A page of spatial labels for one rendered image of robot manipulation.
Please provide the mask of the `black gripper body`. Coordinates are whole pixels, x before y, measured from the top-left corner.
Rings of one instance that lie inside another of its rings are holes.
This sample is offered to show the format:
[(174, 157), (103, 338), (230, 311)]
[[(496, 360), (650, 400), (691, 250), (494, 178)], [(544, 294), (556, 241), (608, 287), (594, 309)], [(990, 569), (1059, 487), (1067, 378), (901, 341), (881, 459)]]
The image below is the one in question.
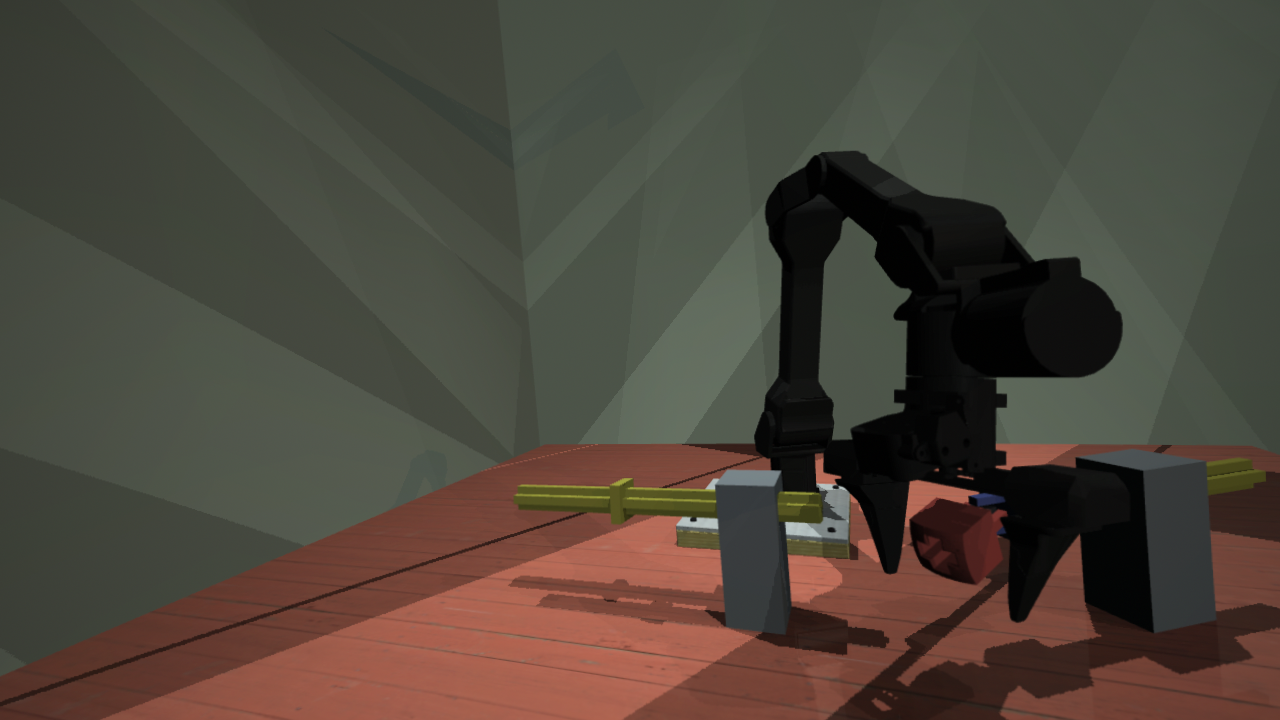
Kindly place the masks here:
[[(1053, 464), (996, 468), (1006, 466), (1006, 452), (996, 448), (997, 407), (1007, 407), (1007, 395), (997, 395), (997, 379), (906, 375), (905, 389), (893, 389), (893, 404), (932, 411), (946, 407), (947, 395), (964, 395), (966, 407), (973, 407), (980, 432), (982, 469), (957, 470), (954, 464), (927, 471), (918, 480), (1004, 496), (1021, 518), (1059, 527), (1130, 521), (1129, 492), (1116, 473)], [(861, 484), (893, 482), (890, 477), (861, 474), (852, 439), (831, 439), (824, 450), (823, 473)]]

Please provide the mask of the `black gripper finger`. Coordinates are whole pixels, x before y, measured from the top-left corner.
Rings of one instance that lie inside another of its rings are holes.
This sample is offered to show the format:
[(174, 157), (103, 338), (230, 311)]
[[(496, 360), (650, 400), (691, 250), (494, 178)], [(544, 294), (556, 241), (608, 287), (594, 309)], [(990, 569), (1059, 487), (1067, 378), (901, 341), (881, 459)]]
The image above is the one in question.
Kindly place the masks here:
[(858, 500), (886, 574), (895, 574), (902, 550), (902, 533), (910, 480), (861, 484), (835, 479)]
[(1000, 518), (1010, 539), (1009, 612), (1012, 623), (1027, 620), (1053, 568), (1082, 533), (1102, 527), (1059, 527), (1021, 515)]

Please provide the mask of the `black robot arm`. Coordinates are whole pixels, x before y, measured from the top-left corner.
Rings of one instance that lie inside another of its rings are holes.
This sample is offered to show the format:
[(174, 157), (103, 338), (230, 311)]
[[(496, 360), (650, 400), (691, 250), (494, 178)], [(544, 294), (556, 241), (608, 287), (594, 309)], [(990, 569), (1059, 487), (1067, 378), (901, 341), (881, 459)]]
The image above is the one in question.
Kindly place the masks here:
[[(765, 202), (768, 240), (782, 260), (780, 372), (754, 441), (771, 470), (782, 470), (783, 492), (820, 495), (815, 454), (835, 428), (835, 404), (819, 383), (823, 275), (847, 217), (876, 240), (893, 284), (913, 290), (893, 313), (908, 322), (906, 375), (1084, 377), (1121, 345), (1123, 315), (1082, 277), (1079, 258), (1034, 261), (997, 208), (922, 193), (858, 151), (812, 156)], [(904, 404), (850, 430), (865, 475), (908, 482), (954, 464), (982, 469), (964, 395), (932, 411)]]

